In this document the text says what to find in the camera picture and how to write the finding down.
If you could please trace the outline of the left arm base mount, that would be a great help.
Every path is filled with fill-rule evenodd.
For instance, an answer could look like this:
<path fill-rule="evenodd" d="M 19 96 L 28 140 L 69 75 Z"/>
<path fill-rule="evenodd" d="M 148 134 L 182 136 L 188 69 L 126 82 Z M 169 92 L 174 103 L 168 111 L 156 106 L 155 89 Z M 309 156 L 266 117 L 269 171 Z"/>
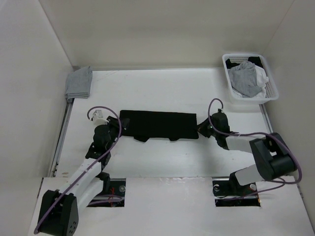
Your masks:
<path fill-rule="evenodd" d="M 96 195 L 93 202 L 98 202 L 92 207 L 124 207 L 126 193 L 126 179 L 111 179 L 109 184 Z"/>

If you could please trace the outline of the black tank top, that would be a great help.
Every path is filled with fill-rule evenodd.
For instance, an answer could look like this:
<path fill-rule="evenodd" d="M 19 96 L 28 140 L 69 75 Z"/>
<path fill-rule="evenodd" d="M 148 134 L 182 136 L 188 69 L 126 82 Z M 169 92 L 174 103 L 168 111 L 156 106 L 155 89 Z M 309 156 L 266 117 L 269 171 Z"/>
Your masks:
<path fill-rule="evenodd" d="M 147 142 L 151 138 L 196 140 L 196 114 L 176 112 L 153 112 L 121 110 L 121 119 L 129 119 L 129 125 L 123 131 L 123 136 L 133 137 L 140 142 Z"/>

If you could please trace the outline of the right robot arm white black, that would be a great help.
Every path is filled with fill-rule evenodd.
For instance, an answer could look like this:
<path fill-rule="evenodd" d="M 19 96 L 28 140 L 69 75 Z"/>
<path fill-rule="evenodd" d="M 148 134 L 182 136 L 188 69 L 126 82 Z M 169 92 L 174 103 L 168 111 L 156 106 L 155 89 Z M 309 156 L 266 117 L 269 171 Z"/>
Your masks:
<path fill-rule="evenodd" d="M 274 181 L 298 170 L 298 165 L 278 133 L 255 133 L 249 136 L 230 130 L 226 114 L 221 110 L 209 116 L 197 126 L 199 134 L 214 137 L 225 150 L 237 150 L 252 154 L 254 164 L 232 172 L 228 180 L 214 180 L 216 197 L 238 198 L 257 194 L 256 182 Z"/>

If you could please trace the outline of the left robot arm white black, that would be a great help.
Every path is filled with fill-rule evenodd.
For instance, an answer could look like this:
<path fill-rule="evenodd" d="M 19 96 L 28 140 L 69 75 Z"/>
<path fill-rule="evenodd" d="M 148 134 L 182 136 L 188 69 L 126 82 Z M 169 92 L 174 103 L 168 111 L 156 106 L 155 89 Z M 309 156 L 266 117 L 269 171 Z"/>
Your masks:
<path fill-rule="evenodd" d="M 105 196 L 110 192 L 110 177 L 103 169 L 129 122 L 128 118 L 108 117 L 94 129 L 93 142 L 83 163 L 62 187 L 44 193 L 35 234 L 74 235 L 82 210 L 97 194 Z"/>

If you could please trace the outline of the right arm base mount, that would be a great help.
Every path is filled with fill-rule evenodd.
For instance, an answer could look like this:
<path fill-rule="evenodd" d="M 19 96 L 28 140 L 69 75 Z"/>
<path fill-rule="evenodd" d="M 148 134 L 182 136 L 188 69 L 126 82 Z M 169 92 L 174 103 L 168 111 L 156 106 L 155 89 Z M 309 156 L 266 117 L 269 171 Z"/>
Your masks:
<path fill-rule="evenodd" d="M 257 191 L 255 183 L 239 185 L 227 178 L 214 178 L 212 184 L 217 207 L 260 207 L 257 193 L 248 196 Z"/>

